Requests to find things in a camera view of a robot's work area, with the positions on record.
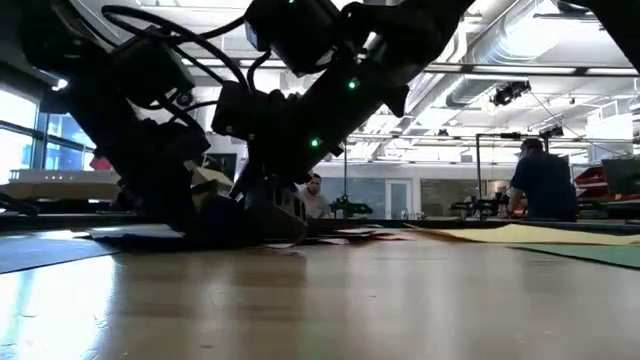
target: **dark mat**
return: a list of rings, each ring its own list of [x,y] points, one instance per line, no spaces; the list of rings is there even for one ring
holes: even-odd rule
[[[511,247],[640,269],[640,246],[518,245]]]
[[[47,239],[37,236],[0,238],[0,274],[69,261],[111,255],[119,250],[89,240]]]

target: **man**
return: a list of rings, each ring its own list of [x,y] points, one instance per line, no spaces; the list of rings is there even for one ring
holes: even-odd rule
[[[538,139],[527,139],[511,180],[509,212],[516,210],[527,196],[530,220],[576,221],[576,191],[569,164],[543,151]]]
[[[327,199],[320,194],[322,178],[320,175],[311,174],[311,180],[300,193],[302,201],[307,209],[307,217],[310,219],[321,219],[331,217],[331,207]]]

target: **red object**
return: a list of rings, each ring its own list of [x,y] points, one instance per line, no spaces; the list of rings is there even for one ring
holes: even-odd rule
[[[93,157],[93,160],[91,160],[89,166],[91,166],[91,168],[94,170],[113,170],[113,167],[111,166],[109,160],[105,158],[98,158],[96,156]]]
[[[607,178],[602,165],[595,165],[588,168],[582,174],[578,175],[575,183],[578,190],[581,191],[580,195],[578,195],[578,200],[611,202],[640,199],[640,194],[619,195],[609,193]]]

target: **green mat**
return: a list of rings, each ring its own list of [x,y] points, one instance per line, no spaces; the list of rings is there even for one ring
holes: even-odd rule
[[[640,246],[518,245],[511,247],[640,269]]]

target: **wall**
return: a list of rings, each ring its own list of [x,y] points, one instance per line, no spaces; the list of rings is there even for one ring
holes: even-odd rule
[[[339,163],[320,163],[314,169],[322,177],[340,178],[344,176],[344,166]],[[483,180],[511,180],[514,166],[484,166]],[[419,164],[349,164],[349,178],[409,179],[412,185],[411,212],[422,212],[421,179],[454,179],[477,181],[474,165],[419,165]]]

